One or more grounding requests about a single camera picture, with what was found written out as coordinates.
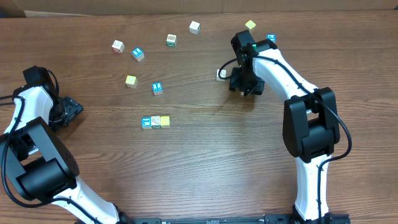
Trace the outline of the wooden block green trim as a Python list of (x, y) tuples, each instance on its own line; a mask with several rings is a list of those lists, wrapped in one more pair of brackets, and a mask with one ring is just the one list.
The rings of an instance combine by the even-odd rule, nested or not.
[(160, 116), (151, 116), (150, 117), (150, 125), (152, 128), (161, 128)]

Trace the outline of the wooden block yellow B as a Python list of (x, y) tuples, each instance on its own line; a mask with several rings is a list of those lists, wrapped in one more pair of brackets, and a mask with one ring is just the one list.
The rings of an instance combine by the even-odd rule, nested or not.
[(160, 127), (161, 128), (169, 128), (170, 127), (170, 117), (169, 116), (161, 116), (160, 117)]

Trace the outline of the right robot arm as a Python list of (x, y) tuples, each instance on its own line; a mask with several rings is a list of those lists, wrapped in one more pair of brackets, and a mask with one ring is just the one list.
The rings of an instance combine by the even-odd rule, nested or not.
[(326, 202), (327, 170), (345, 129), (334, 92), (302, 78), (270, 39), (256, 42), (248, 30), (231, 39), (237, 67), (229, 80), (231, 91), (261, 95), (269, 85), (284, 103), (282, 138), (297, 167), (297, 198), (288, 215), (266, 215), (265, 222), (349, 223), (348, 215), (335, 215)]

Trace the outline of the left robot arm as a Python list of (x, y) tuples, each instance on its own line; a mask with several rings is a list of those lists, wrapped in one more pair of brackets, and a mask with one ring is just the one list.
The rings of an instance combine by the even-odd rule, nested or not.
[(25, 208), (58, 205), (80, 223), (129, 223), (115, 204), (84, 183), (75, 158), (55, 134), (82, 105), (59, 95), (52, 71), (33, 66), (23, 75), (26, 84), (9, 95), (15, 110), (1, 135), (1, 182), (8, 197)]

